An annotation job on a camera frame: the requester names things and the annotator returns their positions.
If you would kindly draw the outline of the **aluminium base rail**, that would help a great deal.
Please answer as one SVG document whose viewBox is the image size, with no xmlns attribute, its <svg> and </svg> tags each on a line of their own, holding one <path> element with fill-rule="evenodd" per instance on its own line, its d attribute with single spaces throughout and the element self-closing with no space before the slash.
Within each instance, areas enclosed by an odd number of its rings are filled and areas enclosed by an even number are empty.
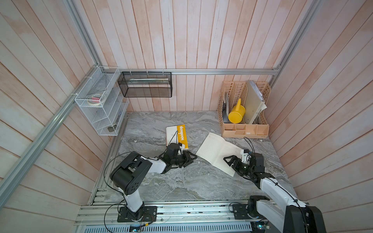
<svg viewBox="0 0 373 233">
<path fill-rule="evenodd" d="M 257 228 L 252 219 L 236 220 L 229 207 L 247 201 L 146 202 L 157 206 L 154 222 L 117 222 L 123 203 L 95 203 L 81 207 L 73 226 L 74 233 L 234 233 L 268 231 L 270 223 Z"/>
</svg>

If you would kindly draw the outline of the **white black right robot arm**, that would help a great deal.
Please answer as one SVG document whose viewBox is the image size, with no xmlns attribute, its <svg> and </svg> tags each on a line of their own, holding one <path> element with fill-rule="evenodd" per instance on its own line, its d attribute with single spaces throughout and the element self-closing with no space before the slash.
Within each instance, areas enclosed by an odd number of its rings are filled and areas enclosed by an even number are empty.
<svg viewBox="0 0 373 233">
<path fill-rule="evenodd" d="M 277 179 L 265 172 L 264 157 L 260 153 L 243 150 L 242 158 L 224 157 L 225 163 L 239 176 L 253 182 L 265 195 L 250 196 L 246 204 L 232 203 L 230 211 L 235 219 L 252 219 L 257 228 L 272 224 L 282 233 L 325 233 L 321 211 L 298 200 Z"/>
</svg>

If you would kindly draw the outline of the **beige plastic desk organizer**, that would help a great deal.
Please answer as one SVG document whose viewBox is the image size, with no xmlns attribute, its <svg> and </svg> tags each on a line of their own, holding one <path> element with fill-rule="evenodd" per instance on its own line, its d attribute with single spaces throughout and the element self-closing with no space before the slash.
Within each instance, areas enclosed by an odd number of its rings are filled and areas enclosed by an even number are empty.
<svg viewBox="0 0 373 233">
<path fill-rule="evenodd" d="M 263 94 L 265 105 L 271 93 L 271 88 L 267 82 L 255 82 L 260 92 Z M 217 108 L 217 113 L 220 121 L 221 136 L 224 138 L 266 138 L 269 135 L 269 124 L 264 117 L 264 110 L 255 119 L 253 124 L 246 124 L 244 119 L 238 124 L 223 123 L 222 120 L 222 104 L 224 94 L 229 94 L 229 113 L 232 108 L 241 99 L 241 104 L 245 105 L 247 94 L 247 82 L 228 82 L 222 84 L 220 99 Z"/>
</svg>

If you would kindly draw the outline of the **black mesh wall basket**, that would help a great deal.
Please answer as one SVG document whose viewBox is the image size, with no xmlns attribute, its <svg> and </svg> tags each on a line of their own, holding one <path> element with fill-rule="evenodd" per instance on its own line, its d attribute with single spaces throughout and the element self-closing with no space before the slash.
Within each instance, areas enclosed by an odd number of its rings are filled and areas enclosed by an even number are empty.
<svg viewBox="0 0 373 233">
<path fill-rule="evenodd" d="M 171 98 L 173 81 L 170 72 L 123 71 L 118 85 L 126 98 Z"/>
</svg>

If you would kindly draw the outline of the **tape roll on shelf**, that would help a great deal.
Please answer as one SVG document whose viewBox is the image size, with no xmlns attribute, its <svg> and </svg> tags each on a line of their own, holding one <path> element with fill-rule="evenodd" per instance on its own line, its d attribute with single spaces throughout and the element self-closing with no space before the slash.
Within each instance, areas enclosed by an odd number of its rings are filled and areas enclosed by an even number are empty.
<svg viewBox="0 0 373 233">
<path fill-rule="evenodd" d="M 87 98 L 87 104 L 89 106 L 99 106 L 104 104 L 106 101 L 106 95 L 104 93 L 95 93 Z"/>
</svg>

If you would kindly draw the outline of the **yellow plastic watering can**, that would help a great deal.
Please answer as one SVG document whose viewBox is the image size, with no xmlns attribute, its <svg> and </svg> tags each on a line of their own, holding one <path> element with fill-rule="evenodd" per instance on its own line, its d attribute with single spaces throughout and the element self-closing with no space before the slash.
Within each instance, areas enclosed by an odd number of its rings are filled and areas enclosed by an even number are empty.
<svg viewBox="0 0 373 233">
<path fill-rule="evenodd" d="M 231 123 L 238 124 L 242 121 L 245 113 L 246 109 L 241 104 L 241 99 L 239 99 L 237 104 L 232 108 L 232 111 L 229 113 L 228 119 Z"/>
</svg>

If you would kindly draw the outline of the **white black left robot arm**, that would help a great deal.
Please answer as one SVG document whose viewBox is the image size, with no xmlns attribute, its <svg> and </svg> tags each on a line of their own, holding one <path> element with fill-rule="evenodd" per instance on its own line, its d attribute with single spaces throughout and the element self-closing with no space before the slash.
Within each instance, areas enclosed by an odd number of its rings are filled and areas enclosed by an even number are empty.
<svg viewBox="0 0 373 233">
<path fill-rule="evenodd" d="M 170 143 L 163 153 L 150 158 L 131 151 L 110 173 L 110 180 L 124 196 L 126 210 L 137 214 L 144 206 L 138 188 L 149 173 L 165 174 L 171 169 L 185 168 L 197 155 L 184 150 L 180 143 Z"/>
</svg>

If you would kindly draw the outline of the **grey book in organizer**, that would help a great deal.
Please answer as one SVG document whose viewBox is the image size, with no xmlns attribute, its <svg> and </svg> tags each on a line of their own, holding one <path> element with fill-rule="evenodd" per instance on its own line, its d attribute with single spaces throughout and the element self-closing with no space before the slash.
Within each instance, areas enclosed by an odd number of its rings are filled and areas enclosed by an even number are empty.
<svg viewBox="0 0 373 233">
<path fill-rule="evenodd" d="M 223 123 L 230 123 L 229 118 L 229 94 L 225 93 L 222 104 L 222 120 Z"/>
</svg>

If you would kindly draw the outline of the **horizontal aluminium wall rail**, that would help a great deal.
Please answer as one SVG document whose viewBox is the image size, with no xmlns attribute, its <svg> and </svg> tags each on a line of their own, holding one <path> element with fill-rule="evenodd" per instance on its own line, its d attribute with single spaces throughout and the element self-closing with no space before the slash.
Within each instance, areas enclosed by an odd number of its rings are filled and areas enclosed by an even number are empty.
<svg viewBox="0 0 373 233">
<path fill-rule="evenodd" d="M 119 69 L 119 72 L 170 72 L 173 75 L 276 75 L 279 69 Z"/>
</svg>

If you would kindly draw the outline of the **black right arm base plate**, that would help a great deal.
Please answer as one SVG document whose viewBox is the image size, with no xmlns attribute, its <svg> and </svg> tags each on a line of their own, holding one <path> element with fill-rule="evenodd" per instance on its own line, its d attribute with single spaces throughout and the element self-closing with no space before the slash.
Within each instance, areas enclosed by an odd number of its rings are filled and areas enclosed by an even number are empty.
<svg viewBox="0 0 373 233">
<path fill-rule="evenodd" d="M 262 218 L 262 215 L 249 204 L 234 203 L 230 208 L 236 220 Z"/>
</svg>

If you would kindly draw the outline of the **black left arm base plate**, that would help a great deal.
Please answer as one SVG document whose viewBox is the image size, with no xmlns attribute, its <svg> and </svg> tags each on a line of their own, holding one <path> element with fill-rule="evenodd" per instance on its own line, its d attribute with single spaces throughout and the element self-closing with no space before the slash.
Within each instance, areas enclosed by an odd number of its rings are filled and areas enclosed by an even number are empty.
<svg viewBox="0 0 373 233">
<path fill-rule="evenodd" d="M 142 206 L 136 212 L 128 207 L 121 207 L 117 222 L 154 222 L 157 218 L 157 206 Z"/>
</svg>

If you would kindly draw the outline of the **beige folder in organizer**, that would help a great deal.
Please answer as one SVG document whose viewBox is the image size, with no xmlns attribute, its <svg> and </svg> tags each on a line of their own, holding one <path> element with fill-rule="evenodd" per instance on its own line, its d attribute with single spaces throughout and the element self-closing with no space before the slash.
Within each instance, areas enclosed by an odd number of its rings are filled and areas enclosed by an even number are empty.
<svg viewBox="0 0 373 233">
<path fill-rule="evenodd" d="M 247 81 L 247 94 L 244 107 L 246 112 L 243 119 L 246 124 L 253 124 L 259 114 L 267 108 L 263 94 L 252 80 Z"/>
</svg>

